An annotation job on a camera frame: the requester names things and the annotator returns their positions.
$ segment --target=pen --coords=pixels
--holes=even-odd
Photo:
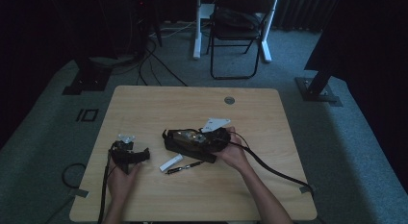
[[[176,173],[176,172],[178,172],[178,171],[181,171],[181,170],[183,170],[183,169],[193,168],[193,167],[198,166],[198,165],[200,165],[200,164],[202,164],[202,163],[204,163],[204,161],[202,161],[202,162],[196,162],[196,163],[192,163],[192,164],[188,164],[188,165],[185,165],[185,166],[182,166],[182,167],[172,168],[172,169],[169,169],[166,174],[169,175],[169,174],[172,174],[172,173]]]

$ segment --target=chair backrest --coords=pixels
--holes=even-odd
[[[215,5],[237,12],[268,14],[272,9],[273,0],[216,0]]]

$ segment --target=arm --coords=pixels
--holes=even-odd
[[[235,128],[230,127],[228,131],[235,132]],[[241,140],[234,134],[231,134],[231,141],[241,144]],[[223,159],[231,167],[237,169],[242,175],[263,223],[293,223],[281,203],[265,186],[249,164],[241,147],[229,144],[224,150],[214,154]]]
[[[104,224],[119,224],[122,213],[126,206],[126,200],[131,193],[136,175],[139,172],[141,163],[136,164],[129,175],[116,167],[113,160],[110,162],[111,175],[108,178],[109,192],[111,193],[111,203],[108,207]]]

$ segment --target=table top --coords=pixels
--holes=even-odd
[[[235,103],[225,103],[232,97]],[[199,129],[208,118],[228,118],[236,132],[267,165],[307,182],[279,93],[270,88],[233,87],[134,87],[115,89],[70,218],[95,221],[108,149],[119,134],[135,135],[134,151],[149,148],[151,159],[143,162],[134,192],[123,216],[126,221],[248,221],[259,220],[255,203],[242,177],[221,160],[166,175],[159,167],[177,153],[165,149],[162,132]],[[265,185],[293,220],[312,220],[317,212],[310,193],[248,160]],[[190,157],[177,163],[197,162]],[[111,200],[107,192],[106,206]]]

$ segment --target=black chair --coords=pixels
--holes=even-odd
[[[211,31],[207,46],[207,54],[211,47],[211,76],[217,80],[249,79],[258,69],[261,52],[261,39],[264,34],[265,20],[270,14],[274,0],[215,0],[214,12],[211,16]],[[246,44],[236,44],[237,40],[249,41]],[[254,40],[257,40],[258,51],[255,68],[250,75],[245,76],[215,76],[214,48],[220,46],[245,46],[243,52],[249,50]]]

